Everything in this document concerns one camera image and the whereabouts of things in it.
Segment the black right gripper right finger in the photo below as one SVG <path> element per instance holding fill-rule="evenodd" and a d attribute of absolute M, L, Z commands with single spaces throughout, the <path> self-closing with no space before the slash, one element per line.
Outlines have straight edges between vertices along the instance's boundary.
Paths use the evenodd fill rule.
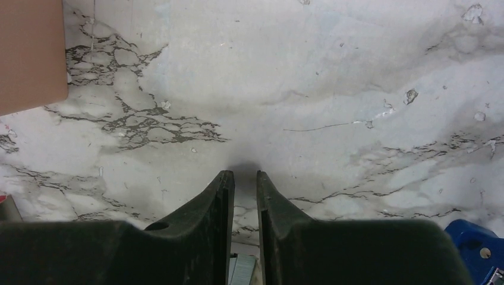
<path fill-rule="evenodd" d="M 257 173 L 264 284 L 471 284 L 450 237 L 428 220 L 316 220 Z"/>

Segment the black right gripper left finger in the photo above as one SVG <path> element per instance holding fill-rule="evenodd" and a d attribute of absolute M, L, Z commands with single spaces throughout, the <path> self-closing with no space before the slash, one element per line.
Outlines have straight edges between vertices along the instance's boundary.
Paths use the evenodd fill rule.
<path fill-rule="evenodd" d="M 235 181 L 139 229 L 126 221 L 1 223 L 2 284 L 226 284 Z"/>

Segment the blue stapler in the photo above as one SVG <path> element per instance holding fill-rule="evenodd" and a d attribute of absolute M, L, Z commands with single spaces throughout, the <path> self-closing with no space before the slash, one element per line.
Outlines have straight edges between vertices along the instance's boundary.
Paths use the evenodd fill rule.
<path fill-rule="evenodd" d="M 445 232 L 451 237 L 475 284 L 503 284 L 503 239 L 493 231 L 457 219 Z"/>

